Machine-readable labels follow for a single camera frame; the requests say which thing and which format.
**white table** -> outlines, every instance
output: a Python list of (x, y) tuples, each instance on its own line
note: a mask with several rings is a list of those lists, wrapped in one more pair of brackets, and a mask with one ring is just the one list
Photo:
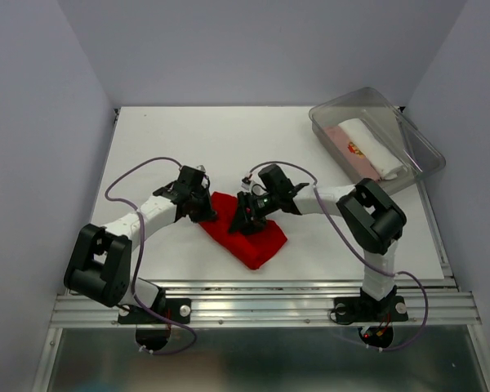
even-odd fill
[[(278, 159), (312, 171), (320, 185), (350, 182), (311, 131), (310, 107), (124, 107), (100, 185), (92, 222), (103, 225), (127, 213), (107, 202), (105, 188), (136, 164), (171, 156), (182, 164), (202, 164), (211, 177), (211, 191), (236, 194), (240, 180), (255, 164)], [(305, 175), (283, 168), (292, 182)], [(175, 180), (171, 163), (153, 163), (128, 177), (113, 195), (144, 202), (157, 188)], [(416, 186), (393, 196), (408, 222), (399, 241), (396, 268), (419, 279), (443, 279), (440, 257)], [(272, 219), (288, 241), (257, 271), (249, 270), (200, 227), (183, 219), (157, 232), (146, 243), (140, 276), (181, 281), (361, 280), (362, 265), (336, 235), (324, 216), (275, 213)], [(348, 238), (349, 230), (336, 218)]]

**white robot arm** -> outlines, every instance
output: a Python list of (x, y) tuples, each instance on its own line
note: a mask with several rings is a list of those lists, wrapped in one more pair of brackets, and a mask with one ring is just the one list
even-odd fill
[(398, 239), (403, 232), (406, 216), (374, 181), (361, 180), (357, 185), (314, 187), (293, 185), (276, 164), (259, 172), (263, 182), (262, 194), (255, 194), (250, 177), (242, 179), (243, 187), (251, 192), (238, 194), (238, 208), (229, 231), (253, 234), (262, 231), (266, 216), (277, 210), (294, 215), (323, 214), (341, 216), (363, 249), (365, 264), (359, 308), (352, 310), (355, 321), (372, 321), (388, 314), (390, 307), (401, 301), (394, 284), (394, 258)]
[[(319, 196), (323, 200), (328, 213), (332, 216), (339, 217), (342, 217), (342, 215), (337, 204), (342, 197), (350, 194), (354, 190), (354, 185), (318, 187)], [(316, 200), (314, 190), (310, 186), (306, 186), (304, 189), (298, 192), (293, 201), (301, 215), (323, 214), (323, 210)], [(368, 264), (378, 268), (379, 270), (385, 271), (386, 273), (392, 274), (394, 272), (394, 259), (397, 247), (397, 241), (393, 241), (384, 255), (372, 253), (366, 249), (363, 249), (363, 256)], [(393, 277), (379, 274), (373, 269), (365, 266), (363, 291), (366, 294), (377, 301), (381, 301), (392, 291), (393, 288)]]
[[(205, 172), (187, 166), (181, 168), (177, 180), (153, 192), (138, 212), (145, 222), (146, 238), (184, 216), (194, 223), (216, 219)], [(65, 286), (108, 307), (139, 306), (130, 289), (131, 254), (139, 245), (140, 220), (136, 212), (102, 227), (84, 226), (65, 272)], [(145, 306), (162, 313), (162, 288), (138, 278), (135, 290)]]

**clear plastic container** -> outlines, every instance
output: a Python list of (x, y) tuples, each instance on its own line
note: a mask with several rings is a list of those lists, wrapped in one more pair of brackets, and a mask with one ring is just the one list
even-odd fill
[(404, 166), (393, 180), (379, 182), (386, 193), (395, 194), (445, 166), (444, 156), (373, 88), (365, 87), (316, 106), (310, 110), (309, 116), (316, 136), (354, 183), (362, 177), (324, 131), (351, 118), (360, 118), (374, 137)]

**white wall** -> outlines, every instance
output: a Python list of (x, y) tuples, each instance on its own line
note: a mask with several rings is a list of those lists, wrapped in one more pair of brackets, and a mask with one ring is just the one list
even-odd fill
[(56, 0), (0, 0), (0, 391), (30, 390), (112, 121)]
[(116, 105), (406, 104), (465, 0), (59, 0)]
[(490, 0), (468, 1), (405, 113), (447, 159), (427, 189), (490, 344)]

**white cloth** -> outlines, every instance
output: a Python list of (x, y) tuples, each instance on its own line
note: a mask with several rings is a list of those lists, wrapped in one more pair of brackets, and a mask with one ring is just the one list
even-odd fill
[(339, 124), (352, 143), (367, 157), (372, 167), (384, 180), (392, 180), (404, 165), (384, 145), (382, 145), (359, 118), (352, 118)]

